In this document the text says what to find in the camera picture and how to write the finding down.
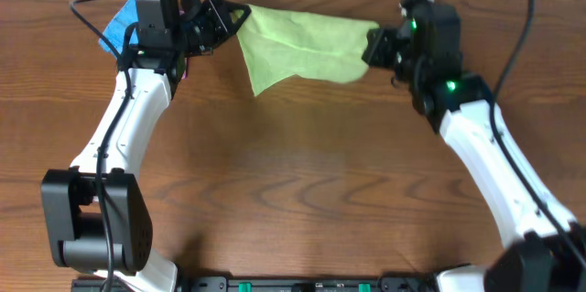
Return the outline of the light green microfiber cloth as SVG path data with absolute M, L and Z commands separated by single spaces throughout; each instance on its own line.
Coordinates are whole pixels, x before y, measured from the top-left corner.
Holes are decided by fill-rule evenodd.
M 374 21 L 277 10 L 258 5 L 237 32 L 255 96 L 292 76 L 349 83 L 361 79 Z

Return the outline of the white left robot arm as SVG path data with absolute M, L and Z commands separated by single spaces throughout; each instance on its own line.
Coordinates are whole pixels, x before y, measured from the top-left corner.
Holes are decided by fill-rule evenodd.
M 125 6 L 134 18 L 100 36 L 116 59 L 113 97 L 70 166 L 49 170 L 41 182 L 49 249 L 57 266 L 96 275 L 100 291 L 174 291 L 179 268 L 153 247 L 140 167 L 188 58 L 221 46 L 251 9 L 226 0 L 127 0 Z

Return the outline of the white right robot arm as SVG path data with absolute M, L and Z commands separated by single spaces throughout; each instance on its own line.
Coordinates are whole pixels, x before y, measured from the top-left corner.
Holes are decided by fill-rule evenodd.
M 437 291 L 582 291 L 585 229 L 549 191 L 508 131 L 484 79 L 461 67 L 459 30 L 411 20 L 367 34 L 364 61 L 407 82 L 417 110 L 468 169 L 503 255 L 434 275 Z

